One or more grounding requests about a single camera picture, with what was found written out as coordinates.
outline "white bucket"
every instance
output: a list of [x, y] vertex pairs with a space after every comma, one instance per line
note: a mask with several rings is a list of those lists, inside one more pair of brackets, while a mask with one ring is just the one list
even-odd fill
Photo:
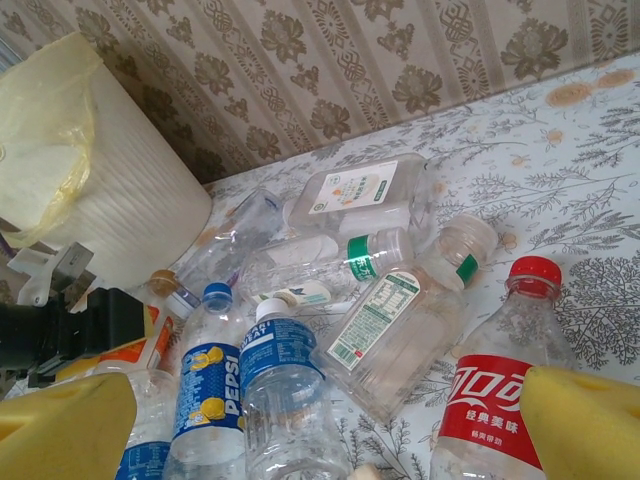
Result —
[[[73, 52], [86, 40], [72, 34], [36, 55], [51, 48], [59, 52], [64, 42]], [[42, 80], [47, 81], [46, 72]], [[90, 90], [95, 106], [90, 174], [62, 223], [41, 241], [54, 249], [79, 242], [94, 253], [89, 271], [128, 288], [180, 258], [204, 228], [212, 201], [104, 65], [91, 75]], [[0, 161], [0, 218], [21, 230], [34, 227], [60, 179], [73, 168], [73, 158], [64, 158], [73, 151], [68, 145], [45, 145], [31, 149], [29, 161], [21, 162], [6, 149]]]

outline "barcode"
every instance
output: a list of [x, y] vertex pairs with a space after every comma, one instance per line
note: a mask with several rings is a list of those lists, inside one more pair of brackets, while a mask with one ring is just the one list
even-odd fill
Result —
[[347, 366], [351, 366], [357, 360], [357, 355], [342, 344], [333, 347], [333, 353], [340, 357]]

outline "black object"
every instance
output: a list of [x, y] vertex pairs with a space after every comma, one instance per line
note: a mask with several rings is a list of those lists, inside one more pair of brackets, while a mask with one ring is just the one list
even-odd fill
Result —
[[79, 358], [90, 358], [144, 338], [144, 305], [115, 288], [98, 288], [87, 309], [67, 312], [64, 295], [44, 307], [0, 303], [0, 369], [44, 387]]

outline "red bottle cap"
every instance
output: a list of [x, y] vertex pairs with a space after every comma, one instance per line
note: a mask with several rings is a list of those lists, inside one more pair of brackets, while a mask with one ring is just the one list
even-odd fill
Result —
[[539, 277], [558, 287], [562, 285], [562, 270], [555, 262], [544, 257], [530, 255], [513, 262], [509, 277], [520, 275]]

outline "blue bottle cap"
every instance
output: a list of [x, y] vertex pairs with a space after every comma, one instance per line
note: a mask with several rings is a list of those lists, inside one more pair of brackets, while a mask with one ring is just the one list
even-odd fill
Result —
[[231, 287], [222, 282], [210, 283], [209, 285], [207, 285], [207, 288], [204, 289], [204, 293], [202, 294], [202, 298], [206, 297], [207, 295], [211, 295], [212, 293], [224, 293], [232, 296]]

